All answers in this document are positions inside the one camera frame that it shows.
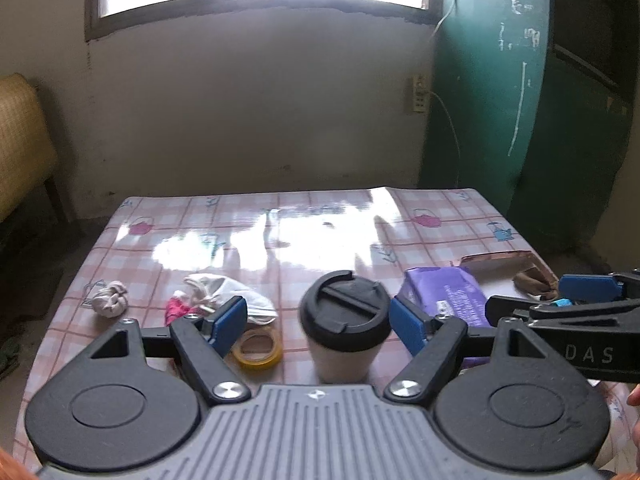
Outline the brown corduroy cloth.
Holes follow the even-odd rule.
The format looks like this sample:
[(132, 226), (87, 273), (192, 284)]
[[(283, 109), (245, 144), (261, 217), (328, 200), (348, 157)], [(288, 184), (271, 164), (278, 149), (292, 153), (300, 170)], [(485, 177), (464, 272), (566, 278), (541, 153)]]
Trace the brown corduroy cloth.
[(538, 268), (518, 272), (513, 278), (514, 286), (529, 296), (539, 297), (541, 301), (559, 299), (558, 282), (549, 280)]

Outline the pink small sock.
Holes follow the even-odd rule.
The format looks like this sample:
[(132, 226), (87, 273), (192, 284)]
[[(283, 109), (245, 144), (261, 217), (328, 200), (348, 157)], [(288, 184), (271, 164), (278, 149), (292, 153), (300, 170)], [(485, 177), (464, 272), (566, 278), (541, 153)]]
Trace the pink small sock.
[(176, 290), (165, 306), (165, 325), (168, 326), (177, 318), (183, 318), (190, 313), (202, 315), (204, 310), (186, 292)]

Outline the purple wipes pack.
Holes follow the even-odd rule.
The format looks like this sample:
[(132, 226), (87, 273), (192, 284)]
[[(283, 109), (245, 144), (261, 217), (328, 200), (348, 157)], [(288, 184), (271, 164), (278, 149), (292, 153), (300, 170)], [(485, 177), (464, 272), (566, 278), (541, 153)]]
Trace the purple wipes pack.
[(405, 272), (399, 295), (423, 312), (462, 318), (469, 326), (488, 327), (486, 296), (465, 268), (412, 268)]

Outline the yellow tape roll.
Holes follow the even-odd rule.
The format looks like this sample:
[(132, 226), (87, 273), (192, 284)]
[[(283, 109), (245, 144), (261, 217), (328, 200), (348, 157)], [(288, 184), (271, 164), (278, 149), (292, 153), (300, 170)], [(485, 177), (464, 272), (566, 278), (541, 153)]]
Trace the yellow tape roll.
[(251, 328), (233, 345), (231, 353), (243, 370), (271, 370), (282, 360), (282, 340), (279, 332), (270, 326)]

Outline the cardboard box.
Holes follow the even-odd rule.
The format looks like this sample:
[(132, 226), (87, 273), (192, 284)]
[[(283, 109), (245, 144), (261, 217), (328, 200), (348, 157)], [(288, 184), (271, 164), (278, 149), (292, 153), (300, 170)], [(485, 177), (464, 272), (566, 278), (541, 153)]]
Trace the cardboard box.
[(450, 261), (450, 266), (465, 268), (480, 284), (486, 298), (506, 296), (518, 299), (539, 299), (518, 290), (513, 278), (518, 272), (534, 266), (549, 279), (559, 283), (559, 279), (536, 252), (531, 250), (511, 250), (510, 252), (483, 252), (466, 255)]

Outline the pink checkered tablecloth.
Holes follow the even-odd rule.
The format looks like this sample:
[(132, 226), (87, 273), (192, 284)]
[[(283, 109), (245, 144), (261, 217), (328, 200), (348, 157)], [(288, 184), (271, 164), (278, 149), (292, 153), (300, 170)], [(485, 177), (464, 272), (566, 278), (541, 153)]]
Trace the pink checkered tablecloth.
[(303, 384), (308, 396), (290, 408), (269, 391), (270, 408), (219, 417), (207, 450), (167, 478), (413, 479), (435, 457), (408, 417), (341, 393), (329, 401), (299, 326), (297, 307), (323, 274), (351, 270), (398, 292), (406, 270), (450, 266), (483, 252), (531, 250), (479, 192), (372, 190), (195, 197), (139, 197), (113, 214), (67, 289), (37, 352), (25, 389), (33, 396), (110, 325), (91, 297), (120, 281), (128, 315), (145, 327), (164, 322), (170, 296), (192, 273), (228, 276), (272, 301), (283, 341), (272, 370), (244, 372), (250, 388)]

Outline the black lidded travel cup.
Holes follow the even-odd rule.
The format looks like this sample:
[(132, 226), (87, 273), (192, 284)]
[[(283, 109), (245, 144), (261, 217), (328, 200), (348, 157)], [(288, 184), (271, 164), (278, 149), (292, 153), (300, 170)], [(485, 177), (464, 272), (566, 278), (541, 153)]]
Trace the black lidded travel cup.
[(328, 384), (365, 380), (392, 331), (384, 285), (351, 270), (318, 278), (300, 300), (298, 318), (316, 374)]

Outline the green door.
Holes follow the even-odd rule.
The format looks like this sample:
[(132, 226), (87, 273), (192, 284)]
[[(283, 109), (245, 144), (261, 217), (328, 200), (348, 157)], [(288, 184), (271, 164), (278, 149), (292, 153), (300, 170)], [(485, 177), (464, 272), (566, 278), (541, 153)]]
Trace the green door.
[(639, 0), (445, 0), (421, 188), (474, 188), (542, 252), (585, 245), (630, 137)]

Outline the woven rattan bench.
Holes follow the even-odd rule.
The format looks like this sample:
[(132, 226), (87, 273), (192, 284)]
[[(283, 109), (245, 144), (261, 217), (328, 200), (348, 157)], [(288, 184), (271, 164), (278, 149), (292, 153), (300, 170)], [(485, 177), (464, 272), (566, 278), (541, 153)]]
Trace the woven rattan bench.
[(36, 89), (21, 74), (1, 79), (1, 220), (42, 185), (55, 217), (67, 222), (53, 177), (58, 154)]

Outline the white drawstring cloth bag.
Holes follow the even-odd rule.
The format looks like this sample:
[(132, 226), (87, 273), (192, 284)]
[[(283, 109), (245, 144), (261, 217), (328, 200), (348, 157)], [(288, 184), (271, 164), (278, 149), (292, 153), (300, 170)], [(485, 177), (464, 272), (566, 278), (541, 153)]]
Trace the white drawstring cloth bag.
[(266, 326), (278, 317), (271, 300), (234, 278), (213, 273), (193, 273), (187, 275), (183, 283), (190, 289), (186, 294), (190, 306), (203, 312), (213, 313), (232, 297), (240, 296), (246, 302), (247, 322), (250, 324)]

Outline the wall power socket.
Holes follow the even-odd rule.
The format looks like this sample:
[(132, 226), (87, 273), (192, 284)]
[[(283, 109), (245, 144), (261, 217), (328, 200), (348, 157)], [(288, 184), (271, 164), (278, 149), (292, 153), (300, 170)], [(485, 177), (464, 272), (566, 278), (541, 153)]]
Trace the wall power socket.
[(426, 114), (430, 99), (430, 82), (424, 74), (414, 74), (410, 80), (410, 104), (413, 114)]

